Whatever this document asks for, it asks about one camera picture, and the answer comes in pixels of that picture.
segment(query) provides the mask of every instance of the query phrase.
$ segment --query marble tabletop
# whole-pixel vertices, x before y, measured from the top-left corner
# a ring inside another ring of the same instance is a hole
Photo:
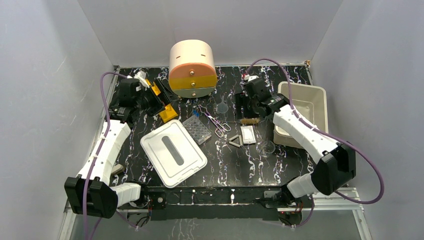
[[[303,65],[284,66],[294,83],[310,84],[307,68]],[[212,132],[212,137],[199,147],[207,157],[207,165],[196,174],[182,182],[188,187],[245,187],[245,186],[280,186],[301,174],[313,170],[313,161],[303,149],[276,145],[275,152],[267,158],[258,155],[256,145],[245,145],[241,148],[227,144],[230,137],[241,134],[241,124],[235,120],[234,93],[241,88],[242,74],[246,66],[221,66],[216,68],[219,78],[216,90],[211,96],[200,98],[183,98],[172,104],[178,117],[184,122],[193,115],[197,105],[206,107],[208,112],[222,122],[227,122],[231,131],[219,138],[214,134],[215,126],[204,114],[199,119]],[[138,71],[147,73],[147,79],[159,79],[168,86],[168,68],[122,68],[119,73],[134,76]],[[261,65],[252,69],[251,75],[258,75],[269,83],[270,91],[277,91],[278,84],[286,81],[284,73],[277,66]],[[216,104],[224,96],[229,110],[220,114],[215,111]],[[129,138],[125,141],[118,155],[118,163],[125,167],[125,172],[115,175],[111,185],[116,186],[130,180],[144,182],[148,186],[164,186],[157,172],[150,163],[140,145],[141,138],[163,125],[160,117],[148,117],[141,113],[139,121],[134,124]],[[263,119],[254,126],[257,140],[272,140],[274,124]]]

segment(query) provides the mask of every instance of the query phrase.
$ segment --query beige storage container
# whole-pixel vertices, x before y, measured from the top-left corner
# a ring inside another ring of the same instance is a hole
[[[278,85],[278,93],[289,97],[286,81]],[[306,84],[291,83],[291,96],[296,109],[320,130],[329,132],[327,118],[327,93],[324,88]],[[282,128],[275,126],[274,143],[298,149],[303,147]]]

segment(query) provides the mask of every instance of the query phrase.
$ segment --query metal frame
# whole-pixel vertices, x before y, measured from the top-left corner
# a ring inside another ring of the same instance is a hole
[[[264,64],[255,64],[255,66],[263,66]],[[283,66],[304,66],[305,63],[284,63]],[[120,69],[131,69],[134,67],[117,67],[115,69],[115,72],[119,73]],[[309,72],[309,69],[307,69],[307,74],[310,80],[311,85],[313,84],[312,78]],[[112,99],[115,86],[117,84],[118,76],[114,76],[114,78],[111,81],[109,91],[107,93],[106,100],[109,103]],[[101,112],[101,118],[98,123],[98,128],[95,134],[95,138],[93,139],[93,142],[91,144],[91,151],[93,150],[96,140],[100,135],[100,132],[103,127],[103,116],[106,114],[105,109]],[[339,192],[359,200],[358,191],[355,187],[342,187],[339,189]],[[361,240],[372,240],[370,230],[368,229],[368,225],[364,216],[364,208],[362,204],[354,203],[349,200],[343,199],[341,196],[333,193],[330,196],[323,195],[322,193],[315,194],[313,196],[315,208],[314,211],[352,211],[353,216],[355,218],[356,227],[358,229],[359,235]],[[311,208],[304,208],[303,211],[309,212]],[[125,209],[121,210],[118,209],[119,212],[124,214],[140,214],[140,213],[148,213],[147,209]],[[277,211],[284,212],[284,211],[293,211],[292,208],[277,208]],[[63,221],[60,228],[60,233],[58,236],[59,240],[69,240],[71,238],[72,229],[74,227],[76,214],[72,212],[71,206],[69,203],[66,203],[64,212],[63,212]]]

